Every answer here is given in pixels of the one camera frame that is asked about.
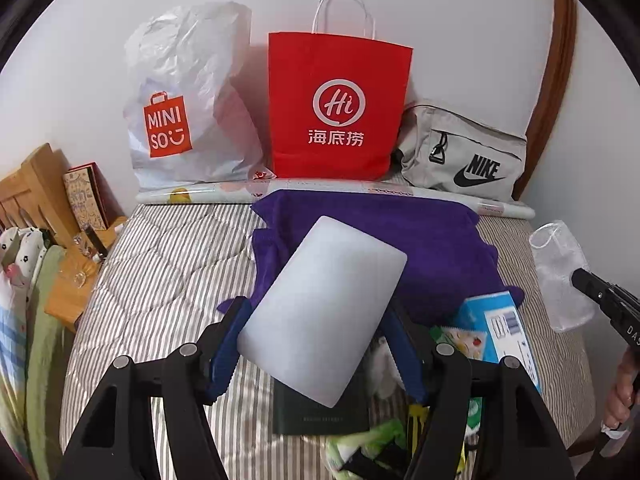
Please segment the person's right hand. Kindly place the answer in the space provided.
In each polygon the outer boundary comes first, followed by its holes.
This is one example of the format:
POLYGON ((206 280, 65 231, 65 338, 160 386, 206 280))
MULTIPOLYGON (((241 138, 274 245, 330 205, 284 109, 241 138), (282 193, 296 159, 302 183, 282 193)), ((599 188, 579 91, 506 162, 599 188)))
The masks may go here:
POLYGON ((634 352, 628 348, 618 364, 616 379, 605 401, 603 423, 605 427, 616 429, 629 418, 631 405, 638 396, 634 393, 634 380, 639 373, 634 352))

